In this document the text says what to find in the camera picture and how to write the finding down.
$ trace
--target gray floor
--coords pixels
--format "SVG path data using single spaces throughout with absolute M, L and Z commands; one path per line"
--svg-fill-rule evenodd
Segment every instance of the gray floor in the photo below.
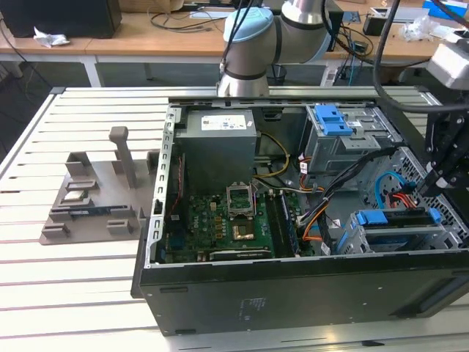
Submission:
M 49 87 L 36 75 L 30 66 L 22 64 L 24 76 L 14 79 L 11 75 L 0 83 L 0 160 L 14 145 L 27 123 L 34 116 L 49 92 Z M 89 87 L 86 71 L 81 64 L 40 63 L 37 70 L 54 87 Z M 143 64 L 100 64 L 99 70 L 107 87 L 142 86 L 214 86 L 218 79 L 217 65 L 152 65 L 153 80 L 145 78 Z M 285 85 L 319 85 L 322 67 L 287 66 Z M 339 80 L 337 85 L 347 85 L 348 80 Z M 369 68 L 361 70 L 354 85 L 372 85 Z M 448 91 L 425 71 L 413 76 L 406 85 L 425 86 L 442 102 L 453 101 L 459 93 Z

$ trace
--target plastic bag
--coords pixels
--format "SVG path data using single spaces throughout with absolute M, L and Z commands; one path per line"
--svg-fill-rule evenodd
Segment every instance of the plastic bag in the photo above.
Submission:
M 42 33 L 36 27 L 34 28 L 34 32 L 36 33 L 36 35 L 34 36 L 34 40 L 36 40 L 40 45 L 45 46 L 46 48 L 50 49 L 56 45 L 70 44 L 70 42 L 67 40 L 67 37 L 65 37 L 63 34 L 52 35 Z
M 412 23 L 406 23 L 399 30 L 399 34 L 407 42 L 422 39 L 433 40 L 430 33 L 439 25 L 438 22 L 430 20 L 430 17 L 425 15 L 416 18 Z

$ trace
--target white sticker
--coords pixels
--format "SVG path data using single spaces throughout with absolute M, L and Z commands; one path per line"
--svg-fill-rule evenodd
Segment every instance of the white sticker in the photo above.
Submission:
M 324 255 L 330 255 L 330 248 L 324 242 L 321 244 L 321 251 L 324 253 Z
M 359 121 L 347 121 L 346 124 L 349 127 L 363 127 Z
M 89 215 L 88 210 L 75 210 L 75 211 L 70 211 L 70 215 Z
M 308 164 L 307 163 L 300 163 L 300 172 L 302 174 L 308 174 Z
M 340 219 L 334 219 L 332 221 L 332 224 L 329 225 L 329 228 L 330 229 L 339 229 L 341 226 L 340 226 Z
M 245 130 L 244 115 L 213 115 L 202 118 L 203 131 Z

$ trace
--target slotted aluminum table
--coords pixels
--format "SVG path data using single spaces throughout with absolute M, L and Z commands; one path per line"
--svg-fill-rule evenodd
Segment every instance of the slotted aluminum table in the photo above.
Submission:
M 410 87 L 388 91 L 405 103 L 437 103 Z M 213 88 L 80 88 L 48 96 L 0 166 L 0 351 L 466 351 L 469 296 L 423 320 L 165 339 L 145 301 L 130 297 L 137 241 L 39 245 L 69 152 L 85 150 L 91 161 L 112 160 L 115 145 L 108 132 L 126 125 L 132 155 L 143 159 L 160 147 L 170 97 L 214 94 Z M 310 97 L 373 94 L 370 87 L 272 91 Z M 409 118 L 424 133 L 425 116 Z M 364 340 L 385 345 L 363 347 Z

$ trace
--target gray power supply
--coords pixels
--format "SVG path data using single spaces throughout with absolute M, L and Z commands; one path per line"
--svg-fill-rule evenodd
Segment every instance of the gray power supply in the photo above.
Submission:
M 185 151 L 191 192 L 214 194 L 251 182 L 256 126 L 251 110 L 191 111 L 177 133 Z

